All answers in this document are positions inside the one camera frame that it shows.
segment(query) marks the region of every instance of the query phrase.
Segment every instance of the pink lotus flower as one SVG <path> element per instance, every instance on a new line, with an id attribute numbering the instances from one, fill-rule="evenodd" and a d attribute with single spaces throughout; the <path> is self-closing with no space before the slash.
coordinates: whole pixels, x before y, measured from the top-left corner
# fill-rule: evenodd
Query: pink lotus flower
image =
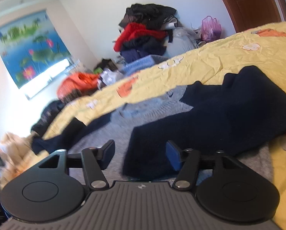
<path id="1" fill-rule="evenodd" d="M 46 40 L 49 47 L 53 47 L 53 41 L 51 39 Z"/>
<path id="2" fill-rule="evenodd" d="M 29 66 L 29 67 L 25 68 L 23 71 L 23 76 L 27 80 L 32 80 L 35 77 L 35 70 L 33 69 L 33 67 Z"/>

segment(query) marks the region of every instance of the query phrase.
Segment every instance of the bed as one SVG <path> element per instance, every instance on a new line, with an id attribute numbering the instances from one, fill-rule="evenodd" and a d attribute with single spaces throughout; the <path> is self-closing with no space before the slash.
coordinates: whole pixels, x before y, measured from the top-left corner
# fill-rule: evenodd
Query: bed
<path id="1" fill-rule="evenodd" d="M 259 67 L 286 92 L 286 22 L 267 24 L 208 43 L 120 80 L 92 96 L 77 99 L 62 110 L 43 138 L 60 134 L 73 117 L 88 124 L 124 103 L 160 96 L 177 85 L 195 81 L 206 85 L 221 84 L 226 73 L 238 73 L 250 65 Z M 273 183 L 281 196 L 274 221 L 286 230 L 286 151 L 277 139 L 270 143 L 270 151 Z"/>

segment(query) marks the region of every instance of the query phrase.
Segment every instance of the lotus painting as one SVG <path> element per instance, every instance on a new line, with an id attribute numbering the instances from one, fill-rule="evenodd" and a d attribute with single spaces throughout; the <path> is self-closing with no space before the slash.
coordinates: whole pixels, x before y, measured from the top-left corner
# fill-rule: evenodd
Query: lotus painting
<path id="1" fill-rule="evenodd" d="M 0 27 L 0 56 L 20 88 L 70 53 L 41 11 Z"/>

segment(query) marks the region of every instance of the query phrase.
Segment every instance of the metal screw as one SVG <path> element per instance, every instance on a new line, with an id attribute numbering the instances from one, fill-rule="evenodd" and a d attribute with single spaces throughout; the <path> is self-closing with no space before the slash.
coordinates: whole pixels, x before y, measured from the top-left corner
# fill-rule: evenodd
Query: metal screw
<path id="1" fill-rule="evenodd" d="M 106 185 L 107 185 L 106 182 L 104 182 L 104 181 L 102 181 L 102 180 L 96 180 L 96 181 L 93 181 L 93 182 L 91 183 L 91 186 L 92 186 L 93 188 L 96 188 L 96 189 L 102 189 L 102 188 L 104 188 Z"/>
<path id="2" fill-rule="evenodd" d="M 175 186 L 180 189 L 185 189 L 185 188 L 190 187 L 190 183 L 188 181 L 181 180 L 181 181 L 177 181 L 175 183 Z"/>

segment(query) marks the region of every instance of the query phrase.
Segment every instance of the orange flower print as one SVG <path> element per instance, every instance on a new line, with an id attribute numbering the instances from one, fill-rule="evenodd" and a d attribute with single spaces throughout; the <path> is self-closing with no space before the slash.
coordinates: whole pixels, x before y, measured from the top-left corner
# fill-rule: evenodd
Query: orange flower print
<path id="1" fill-rule="evenodd" d="M 277 37 L 284 36 L 284 37 L 286 37 L 285 32 L 278 32 L 277 30 L 270 29 L 270 28 L 258 30 L 258 31 L 252 32 L 252 34 L 257 34 L 261 37 L 268 37 L 268 36 L 277 36 Z"/>
<path id="2" fill-rule="evenodd" d="M 121 86 L 119 86 L 116 90 L 118 95 L 121 98 L 127 97 L 131 93 L 132 84 L 134 84 L 137 80 L 138 80 L 138 77 L 136 76 L 136 77 L 133 77 L 132 79 L 128 80 L 127 82 L 125 82 Z"/>

